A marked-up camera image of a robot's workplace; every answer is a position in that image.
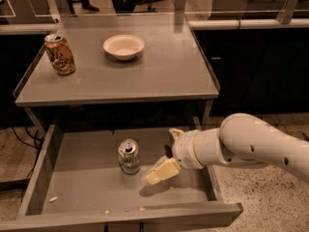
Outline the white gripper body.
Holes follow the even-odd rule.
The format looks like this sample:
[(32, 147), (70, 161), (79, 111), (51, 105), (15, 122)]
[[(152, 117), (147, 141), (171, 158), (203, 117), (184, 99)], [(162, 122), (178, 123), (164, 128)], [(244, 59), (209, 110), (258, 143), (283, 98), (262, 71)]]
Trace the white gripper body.
[(185, 131), (172, 146), (173, 158), (184, 169), (202, 169), (204, 165), (198, 161), (194, 150), (194, 139), (197, 130)]

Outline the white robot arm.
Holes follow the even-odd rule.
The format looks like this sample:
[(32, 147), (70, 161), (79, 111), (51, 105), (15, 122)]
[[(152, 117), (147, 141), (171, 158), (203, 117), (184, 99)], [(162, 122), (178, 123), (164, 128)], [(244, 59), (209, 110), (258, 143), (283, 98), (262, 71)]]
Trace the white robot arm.
[(170, 129), (174, 138), (170, 158), (162, 157), (144, 177), (156, 185), (183, 169), (208, 165), (260, 168), (277, 166), (309, 183), (309, 142), (290, 136), (249, 114), (226, 117), (211, 130)]

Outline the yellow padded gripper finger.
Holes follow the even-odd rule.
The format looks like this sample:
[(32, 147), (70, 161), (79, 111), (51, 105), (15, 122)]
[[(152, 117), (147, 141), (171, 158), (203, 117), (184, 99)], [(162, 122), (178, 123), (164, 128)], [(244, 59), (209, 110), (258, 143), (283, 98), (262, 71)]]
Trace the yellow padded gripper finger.
[(182, 136), (184, 134), (183, 130), (179, 130), (179, 129), (175, 129), (175, 128), (171, 128), (169, 130), (170, 134), (172, 135), (172, 137), (177, 140), (180, 136)]
[(174, 158), (161, 157), (142, 178), (146, 186), (153, 186), (177, 176), (181, 167)]

